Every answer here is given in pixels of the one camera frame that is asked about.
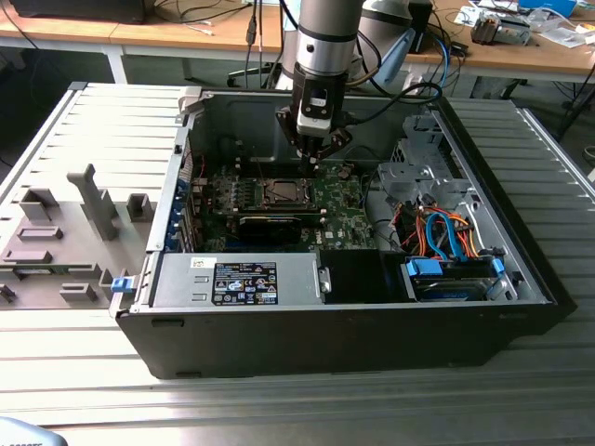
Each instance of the green circuit board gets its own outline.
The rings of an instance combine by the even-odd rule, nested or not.
[[[200,215],[204,238],[201,251],[242,251],[237,222],[240,216],[251,215],[291,216],[302,221],[299,242],[269,246],[268,250],[273,252],[375,248],[361,207],[360,178],[340,178],[340,170],[340,164],[333,164],[321,168],[316,178],[279,179],[239,177],[231,169],[221,168],[209,179],[212,206],[203,206]],[[285,199],[288,190],[292,194],[288,198],[296,200]],[[275,198],[278,207],[269,203]],[[287,209],[293,206],[299,209]]]

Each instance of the sticker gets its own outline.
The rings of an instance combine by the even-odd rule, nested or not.
[[[214,268],[216,257],[193,257],[190,259],[190,268]]]
[[[214,257],[195,257],[201,260]],[[214,263],[214,305],[277,305],[279,284],[277,264]]]

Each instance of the wooden desk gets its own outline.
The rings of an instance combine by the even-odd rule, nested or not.
[[[178,57],[184,59],[245,59],[245,31],[250,17],[250,8],[212,19],[213,26],[196,25],[209,29],[215,35],[208,36],[185,25],[168,23],[150,17],[147,24],[128,25],[108,21],[25,19],[19,17],[8,0],[8,14],[19,27],[43,49],[99,52],[108,57],[115,82],[126,83],[122,62],[124,55]],[[209,0],[179,0],[180,8],[208,5]],[[454,35],[455,40],[469,46],[469,56],[461,72],[478,76],[504,78],[541,79],[563,82],[583,82],[595,57],[590,48],[579,46],[568,49],[554,44],[539,35],[532,37],[529,46],[494,45],[480,46],[470,39],[470,27],[452,23],[456,11],[465,5],[465,0],[437,0],[438,15],[443,27]],[[195,11],[189,18],[212,15],[224,8],[240,6],[240,0],[223,0],[221,7]],[[160,7],[161,14],[174,20],[174,4]],[[573,20],[595,20],[595,12],[583,12]],[[271,61],[281,49],[279,8],[263,9],[263,60]],[[31,47],[20,32],[0,11],[0,46]],[[430,47],[423,54],[408,55],[404,69],[423,73],[433,70],[441,62],[441,56]]]
[[[118,23],[111,21],[27,19],[21,17],[8,0],[4,3],[7,14],[32,39],[74,41],[94,44],[109,44],[110,36]],[[22,34],[10,23],[0,8],[0,36],[23,39]]]
[[[179,0],[179,7],[184,10],[196,5],[212,3],[197,0]],[[221,7],[189,13],[186,20],[207,17],[219,12],[240,7],[237,1],[223,1]],[[164,5],[160,8],[160,15],[173,21],[178,20],[175,5]],[[245,33],[247,30],[252,8],[248,7],[238,12],[212,19],[213,26],[194,24],[196,28],[212,31],[214,35],[206,35],[185,25],[167,23],[152,16],[142,26],[119,24],[110,41],[119,45],[141,46],[169,46],[175,48],[202,48],[226,51],[246,51]],[[262,42],[263,52],[278,54],[281,50],[281,27],[279,24],[279,7],[264,6],[262,8]],[[258,37],[255,43],[258,51]]]
[[[468,5],[465,0],[439,0],[437,15],[442,26],[452,36],[453,40],[469,46],[469,54],[463,73],[475,75],[489,75],[494,77],[567,80],[580,82],[587,76],[595,62],[593,50],[589,46],[566,48],[533,33],[528,46],[496,44],[482,46],[471,41],[469,26],[453,23],[456,12]],[[595,11],[577,9],[571,20],[595,20]],[[432,17],[430,22],[437,24]],[[410,55],[406,61],[423,65],[441,63],[441,55],[433,48],[420,55]]]
[[[4,2],[7,13],[35,45],[41,49],[97,52],[108,57],[116,83],[127,82],[122,57],[142,55],[178,57],[184,59],[231,59],[244,60],[246,52],[245,32],[251,9],[212,19],[213,26],[194,25],[214,33],[209,36],[188,26],[168,23],[155,16],[146,24],[128,25],[109,21],[27,19],[20,17],[8,0]],[[180,0],[180,8],[206,6],[210,0]],[[188,19],[219,13],[225,9],[241,6],[240,0],[223,0],[221,7],[195,11]],[[176,19],[173,2],[160,7],[161,14]],[[273,61],[281,50],[279,7],[264,6],[263,60]],[[5,17],[0,9],[0,46],[31,48],[32,45]],[[258,39],[253,48],[258,53]]]

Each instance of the warning label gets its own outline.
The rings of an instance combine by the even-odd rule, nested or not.
[[[215,264],[215,305],[277,305],[278,290],[274,262]]]

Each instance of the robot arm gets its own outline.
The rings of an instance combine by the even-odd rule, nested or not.
[[[342,104],[363,3],[301,2],[292,103],[277,112],[277,120],[297,149],[303,174],[351,140],[341,125]],[[331,142],[324,146],[328,135]]]

